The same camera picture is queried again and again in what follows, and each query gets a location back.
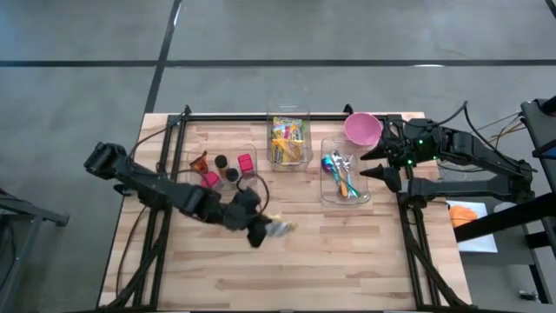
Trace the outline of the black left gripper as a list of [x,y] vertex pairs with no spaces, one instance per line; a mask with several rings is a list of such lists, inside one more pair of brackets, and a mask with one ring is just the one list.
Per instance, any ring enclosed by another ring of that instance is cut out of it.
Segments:
[[257,209],[260,203],[261,198],[255,191],[238,191],[222,215],[222,224],[228,230],[248,229],[247,239],[252,248],[261,246],[268,234],[266,225],[272,222]]

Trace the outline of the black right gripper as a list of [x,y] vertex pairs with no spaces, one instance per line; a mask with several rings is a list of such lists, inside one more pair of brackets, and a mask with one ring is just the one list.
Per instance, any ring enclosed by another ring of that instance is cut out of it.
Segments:
[[[442,127],[430,119],[414,118],[410,121],[393,120],[381,132],[381,141],[360,160],[386,158],[396,168],[440,158]],[[381,180],[392,192],[401,191],[401,179],[396,168],[381,164],[360,172],[361,176]]]

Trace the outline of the grey yellow ramen packet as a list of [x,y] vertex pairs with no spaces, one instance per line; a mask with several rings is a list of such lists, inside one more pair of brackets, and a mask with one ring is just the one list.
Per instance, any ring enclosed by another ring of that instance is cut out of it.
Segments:
[[286,236],[296,229],[296,224],[282,220],[272,220],[265,225],[266,234],[269,237]]

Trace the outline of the light blue handled spoon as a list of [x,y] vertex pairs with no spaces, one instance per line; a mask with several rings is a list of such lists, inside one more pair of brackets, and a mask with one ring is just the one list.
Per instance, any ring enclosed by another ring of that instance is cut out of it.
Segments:
[[360,197],[361,193],[354,187],[353,179],[352,179],[351,174],[350,174],[350,165],[351,165],[352,158],[353,158],[352,155],[346,155],[346,157],[342,161],[342,164],[343,164],[344,170],[346,171],[347,186],[348,186],[348,189],[349,189],[350,196],[351,197]]

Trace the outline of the orange handled metal spoon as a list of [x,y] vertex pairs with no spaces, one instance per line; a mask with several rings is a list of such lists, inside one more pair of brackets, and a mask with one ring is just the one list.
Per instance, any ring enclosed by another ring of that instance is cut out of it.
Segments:
[[339,185],[340,185],[340,193],[341,196],[344,198],[348,198],[349,193],[348,193],[348,187],[346,185],[346,183],[343,180],[342,177],[342,173],[341,173],[341,156],[338,150],[334,150],[331,154],[331,157],[333,159],[334,162],[334,166],[336,168],[336,172],[338,174],[339,177]]

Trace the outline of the iridescent rainbow spoon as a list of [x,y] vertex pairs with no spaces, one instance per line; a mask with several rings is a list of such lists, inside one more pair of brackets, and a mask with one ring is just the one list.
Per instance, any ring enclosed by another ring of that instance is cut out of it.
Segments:
[[326,154],[322,159],[321,159],[321,167],[327,172],[327,169],[329,167],[335,167],[335,169],[338,171],[332,157],[329,154]]

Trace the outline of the small red packet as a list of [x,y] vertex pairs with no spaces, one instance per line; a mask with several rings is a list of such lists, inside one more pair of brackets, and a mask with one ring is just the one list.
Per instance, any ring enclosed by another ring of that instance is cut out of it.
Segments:
[[214,171],[209,171],[202,174],[201,186],[212,190],[218,190],[222,186],[222,181]]

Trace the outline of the creamy chicken yellow ramen packet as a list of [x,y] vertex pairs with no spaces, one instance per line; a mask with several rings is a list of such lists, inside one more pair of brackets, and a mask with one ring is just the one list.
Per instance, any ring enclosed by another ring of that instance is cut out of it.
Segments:
[[271,141],[272,163],[299,163],[303,159],[303,141],[275,138]]

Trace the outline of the orange taco seasoning packet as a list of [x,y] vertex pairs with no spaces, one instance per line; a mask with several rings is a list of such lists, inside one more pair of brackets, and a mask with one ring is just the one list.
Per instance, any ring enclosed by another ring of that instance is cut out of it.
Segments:
[[197,173],[206,174],[209,172],[209,166],[207,163],[207,151],[203,151],[203,153],[197,157],[193,162],[189,164],[190,168]]

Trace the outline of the beef flavour ramen packet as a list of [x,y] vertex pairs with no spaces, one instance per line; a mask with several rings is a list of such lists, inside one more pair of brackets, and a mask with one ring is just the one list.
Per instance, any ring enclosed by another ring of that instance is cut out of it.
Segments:
[[294,120],[285,124],[284,138],[292,141],[304,140],[304,121]]

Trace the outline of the pink plastic bowl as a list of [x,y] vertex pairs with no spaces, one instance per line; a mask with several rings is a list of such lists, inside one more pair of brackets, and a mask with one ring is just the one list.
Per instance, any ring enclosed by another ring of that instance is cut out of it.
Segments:
[[355,112],[347,117],[343,125],[346,137],[360,146],[374,146],[381,139],[382,122],[366,112]]

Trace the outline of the orange cloth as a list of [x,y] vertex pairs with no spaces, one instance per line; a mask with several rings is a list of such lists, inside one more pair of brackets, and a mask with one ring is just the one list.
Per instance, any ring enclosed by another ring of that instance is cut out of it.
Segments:
[[454,228],[478,219],[478,215],[472,209],[465,206],[451,206],[448,212]]

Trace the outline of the lime shrimp ramen packet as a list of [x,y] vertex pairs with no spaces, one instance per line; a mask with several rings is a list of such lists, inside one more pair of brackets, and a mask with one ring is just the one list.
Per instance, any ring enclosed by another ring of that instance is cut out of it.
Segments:
[[291,125],[291,119],[288,117],[273,117],[270,131],[271,138],[289,139],[289,129]]

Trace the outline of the white paper sheet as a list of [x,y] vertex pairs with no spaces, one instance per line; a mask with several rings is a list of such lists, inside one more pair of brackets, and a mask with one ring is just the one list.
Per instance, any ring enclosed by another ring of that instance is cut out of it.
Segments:
[[[472,209],[477,215],[478,219],[487,216],[487,207],[484,203],[462,202],[448,200],[449,209],[451,206],[460,205]],[[471,240],[458,243],[460,252],[476,252],[476,253],[497,253],[498,249],[493,235],[480,236]]]

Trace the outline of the black aluminium table frame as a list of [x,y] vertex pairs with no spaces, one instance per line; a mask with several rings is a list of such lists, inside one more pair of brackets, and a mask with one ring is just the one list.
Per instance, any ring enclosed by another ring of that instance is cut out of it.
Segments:
[[258,249],[242,232],[198,223],[179,213],[169,222],[162,276],[147,276],[141,305],[151,310],[412,310],[414,292],[430,301],[427,277],[410,277],[411,265],[394,193],[367,179],[371,197],[350,207],[321,202],[321,165],[278,172],[266,156],[267,117],[262,114],[194,113],[182,127],[162,133],[168,118],[142,121],[137,161],[153,168],[163,148],[183,146],[167,165],[189,172],[187,150],[252,144],[259,187],[268,212],[296,224],[294,232],[269,238]]

